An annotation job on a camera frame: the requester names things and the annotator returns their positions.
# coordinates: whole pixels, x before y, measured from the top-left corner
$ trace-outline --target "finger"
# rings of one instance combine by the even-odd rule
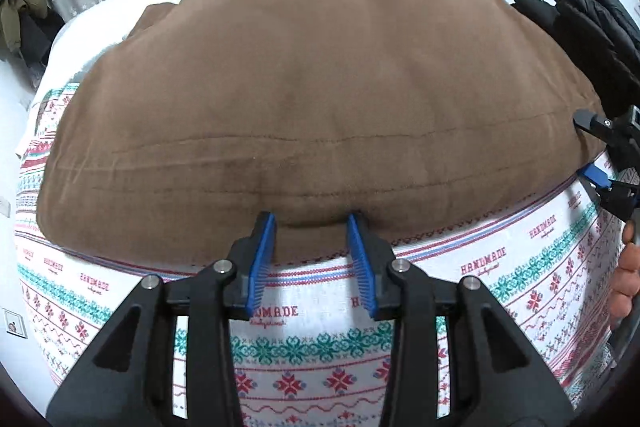
[[[629,313],[631,313],[631,297],[622,295],[622,293],[611,292],[609,296],[609,314],[612,322],[624,319]]]
[[[622,229],[622,242],[627,245],[628,243],[631,243],[631,241],[633,241],[634,238],[634,222],[633,221],[627,221],[625,228]]]
[[[611,276],[611,289],[634,297],[640,291],[640,275],[638,272],[616,268]]]
[[[640,270],[640,247],[633,243],[626,245],[618,259],[618,266],[629,271]]]

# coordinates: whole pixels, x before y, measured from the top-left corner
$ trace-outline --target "black jacket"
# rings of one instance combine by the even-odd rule
[[[593,84],[609,118],[640,105],[640,30],[618,0],[513,0]]]

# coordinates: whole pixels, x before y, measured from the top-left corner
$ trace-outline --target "bed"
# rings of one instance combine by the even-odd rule
[[[166,1],[179,0],[107,0],[69,22],[54,44],[18,149],[18,272],[31,327],[58,384],[142,275],[154,271],[173,280],[193,273],[190,267],[132,266],[64,251],[44,239],[35,220],[44,165],[78,73],[123,40],[146,6]],[[629,181],[613,171],[606,155],[596,165]],[[609,362],[607,281],[621,228],[571,178],[477,221],[407,238],[396,245],[396,255],[441,279],[481,277],[578,405]],[[327,252],[304,266],[274,266],[261,308],[249,323],[232,324],[245,425],[376,425],[392,332],[390,323],[371,322],[362,308],[348,257]],[[185,334],[181,321],[174,360],[174,413],[181,416]],[[438,334],[439,412],[446,414],[444,323]]]

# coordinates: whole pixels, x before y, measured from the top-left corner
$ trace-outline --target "electrical outlet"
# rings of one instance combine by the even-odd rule
[[[4,324],[6,326],[6,332],[26,339],[27,330],[24,327],[24,320],[22,320],[22,316],[4,308],[2,308],[2,311],[4,312]]]
[[[11,217],[11,203],[0,196],[0,214],[4,217]]]

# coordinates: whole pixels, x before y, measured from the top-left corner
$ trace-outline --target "red snowflake pattern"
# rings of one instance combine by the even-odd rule
[[[527,303],[527,310],[533,310],[534,313],[538,313],[540,308],[540,301],[542,301],[542,293],[533,290],[529,296],[529,302]]]
[[[353,375],[348,375],[347,372],[337,367],[334,369],[332,375],[327,378],[323,383],[325,386],[330,387],[335,391],[335,394],[344,394],[349,389],[349,386],[355,383],[358,379]]]
[[[60,315],[58,315],[58,320],[60,321],[60,327],[63,330],[69,325],[69,321],[66,319],[65,312],[60,312]]]
[[[376,372],[373,374],[374,378],[384,379],[385,383],[389,380],[389,371],[391,371],[391,357],[386,357],[382,361],[382,367],[376,369]]]
[[[438,365],[442,363],[442,359],[447,358],[447,349],[445,347],[441,347],[438,349]]]
[[[294,398],[298,395],[298,391],[302,391],[306,387],[306,383],[302,380],[296,380],[296,375],[290,371],[285,371],[280,380],[276,380],[273,386],[284,393],[286,398]]]
[[[552,277],[552,280],[551,280],[551,284],[549,285],[549,289],[553,293],[558,293],[558,288],[560,287],[561,280],[562,280],[562,278],[557,273],[554,273],[554,275]]]
[[[80,321],[78,323],[78,325],[76,326],[76,331],[78,332],[78,335],[80,335],[80,340],[84,342],[85,338],[87,338],[89,336],[89,333],[87,332],[86,328],[84,327],[84,324],[82,323],[82,321]]]
[[[240,398],[247,396],[256,387],[258,387],[258,384],[255,380],[249,378],[244,371],[236,370],[236,388]]]
[[[53,308],[51,307],[51,303],[48,302],[46,306],[44,306],[44,311],[47,312],[47,317],[49,318],[49,320],[51,320],[51,317],[53,316]]]

